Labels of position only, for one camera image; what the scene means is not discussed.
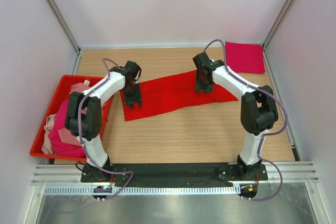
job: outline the wooden tabletop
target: wooden tabletop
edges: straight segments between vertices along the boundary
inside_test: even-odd
[[[195,69],[192,58],[202,48],[85,50],[78,73],[105,76],[102,58],[124,66],[127,60],[142,68],[139,82]],[[212,59],[222,59],[221,48],[208,49]],[[242,77],[260,86],[270,85],[268,73]],[[272,131],[283,126],[280,119]],[[242,150],[245,130],[240,123],[240,102],[185,107],[149,118],[124,120],[120,94],[112,101],[103,135],[103,146],[112,163],[203,163],[234,162]],[[272,161],[294,161],[286,132],[267,137],[262,152]]]

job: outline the white back wall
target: white back wall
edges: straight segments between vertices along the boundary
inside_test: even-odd
[[[334,221],[335,14],[335,0],[296,0],[267,48],[299,153],[313,161]]]
[[[0,223],[22,224],[38,162],[29,151],[75,51],[45,0],[0,0],[0,10]]]
[[[55,0],[81,47],[264,42],[285,0]]]

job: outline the plastic container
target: plastic container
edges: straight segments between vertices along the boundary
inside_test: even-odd
[[[47,117],[51,114],[56,114],[62,101],[69,98],[71,85],[76,84],[78,82],[84,82],[85,80],[88,80],[90,81],[89,85],[93,86],[96,83],[98,83],[102,78],[103,77],[92,77],[92,76],[71,76],[71,75],[62,76],[57,86],[57,89],[55,91],[55,94],[51,100],[49,108],[43,118],[42,124],[36,135],[32,148],[30,149],[31,156],[45,157],[45,158],[59,158],[59,159],[75,160],[75,161],[82,161],[82,162],[86,161],[85,157],[70,157],[70,156],[61,156],[61,155],[56,155],[56,154],[55,155],[44,154],[41,151],[41,148],[44,142],[44,134],[45,134],[45,130],[43,129],[43,127],[46,124]],[[105,123],[107,121],[107,116],[109,114],[111,101],[112,101],[112,98],[106,102],[106,105],[104,108],[104,112],[102,115],[102,127],[100,131],[100,138],[102,138],[102,135],[104,132]]]

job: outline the laundry pile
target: laundry pile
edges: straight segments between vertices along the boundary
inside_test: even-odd
[[[82,93],[90,88],[89,84],[90,82],[87,80],[84,83],[73,84],[71,86],[70,94],[74,91]],[[57,113],[47,117],[46,124],[44,126],[44,143],[41,148],[44,154],[57,154],[71,157],[85,156],[83,148],[80,146],[77,137],[73,136],[71,132],[65,128],[68,103],[69,100],[65,99],[60,105]]]

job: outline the gray floor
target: gray floor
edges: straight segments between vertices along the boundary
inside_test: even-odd
[[[277,186],[259,185],[257,197],[271,195]],[[72,214],[57,212],[71,211],[91,199],[91,196],[44,196],[36,223],[317,223],[304,184],[284,184],[278,196],[265,202],[248,202],[237,195],[124,196],[90,203]]]

